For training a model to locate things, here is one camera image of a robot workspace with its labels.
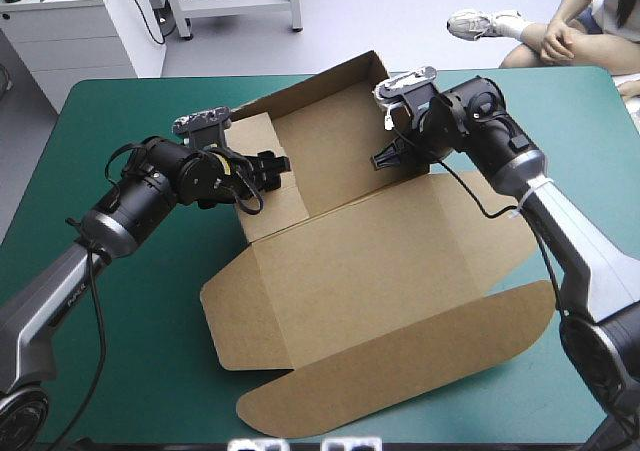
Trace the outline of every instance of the white bracket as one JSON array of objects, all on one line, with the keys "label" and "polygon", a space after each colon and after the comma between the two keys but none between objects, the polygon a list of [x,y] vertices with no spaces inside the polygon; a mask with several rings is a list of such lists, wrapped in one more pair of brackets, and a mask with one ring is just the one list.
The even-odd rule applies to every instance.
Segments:
[{"label": "white bracket", "polygon": [[302,30],[300,0],[168,0],[180,36],[191,39],[191,18],[291,11],[291,27]]}]

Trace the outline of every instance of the shoe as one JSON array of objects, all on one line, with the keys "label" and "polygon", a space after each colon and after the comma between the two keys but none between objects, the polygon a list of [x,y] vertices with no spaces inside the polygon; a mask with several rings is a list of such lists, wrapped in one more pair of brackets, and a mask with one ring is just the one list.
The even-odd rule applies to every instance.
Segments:
[{"label": "shoe", "polygon": [[497,38],[502,34],[497,29],[497,19],[509,16],[521,18],[516,10],[498,11],[497,13],[482,13],[475,9],[462,9],[447,20],[447,30],[456,38],[466,41],[477,41],[480,38]]}]

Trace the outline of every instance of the green tabletop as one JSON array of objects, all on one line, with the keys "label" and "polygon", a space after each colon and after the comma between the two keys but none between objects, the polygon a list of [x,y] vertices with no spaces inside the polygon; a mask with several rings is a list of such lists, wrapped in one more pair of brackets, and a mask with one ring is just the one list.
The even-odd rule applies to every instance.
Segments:
[{"label": "green tabletop", "polygon": [[[511,114],[548,155],[558,186],[621,249],[640,256],[640,139],[609,76],[596,68],[444,71],[438,84],[445,89],[477,73],[497,81]],[[77,85],[0,247],[0,303],[75,238],[64,219],[82,217],[107,190],[102,171],[111,151],[150,135],[171,136],[177,116],[237,106],[303,78]],[[472,169],[462,156],[451,162]],[[231,207],[179,207],[140,251],[104,273],[99,286],[109,356],[72,436],[96,442],[206,443],[257,435],[236,416],[235,403],[277,373],[223,370],[198,299],[202,284],[244,246]],[[544,277],[535,255],[494,291]],[[59,377],[46,383],[52,414],[42,441],[62,429],[93,375],[94,321],[91,302],[84,299],[54,339]],[[603,414],[564,356],[557,325],[554,318],[531,349],[508,363],[332,434],[379,435],[396,442],[583,440]]]}]

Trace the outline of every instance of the cabinet drawer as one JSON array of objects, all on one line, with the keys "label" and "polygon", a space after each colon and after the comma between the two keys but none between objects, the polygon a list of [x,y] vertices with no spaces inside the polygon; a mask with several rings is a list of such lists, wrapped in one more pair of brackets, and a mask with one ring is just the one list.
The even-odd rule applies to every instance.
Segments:
[{"label": "cabinet drawer", "polygon": [[104,6],[5,11],[0,15],[0,29],[12,43],[117,36]]},{"label": "cabinet drawer", "polygon": [[13,47],[31,72],[131,64],[120,39],[112,37],[30,41]]},{"label": "cabinet drawer", "polygon": [[135,78],[133,66],[63,69],[31,73],[56,111],[60,112],[71,88],[87,79]]}]

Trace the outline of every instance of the open cardboard box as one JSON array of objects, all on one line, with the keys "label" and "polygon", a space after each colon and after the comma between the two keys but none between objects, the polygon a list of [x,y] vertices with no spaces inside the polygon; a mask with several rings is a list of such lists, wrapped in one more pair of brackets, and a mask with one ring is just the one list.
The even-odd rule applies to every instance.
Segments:
[{"label": "open cardboard box", "polygon": [[250,245],[201,294],[226,369],[294,370],[238,401],[266,434],[321,434],[495,366],[551,318],[546,282],[485,297],[534,249],[521,219],[485,219],[448,175],[373,171],[387,77],[368,52],[234,111],[229,145],[293,170],[263,213],[240,213]]}]

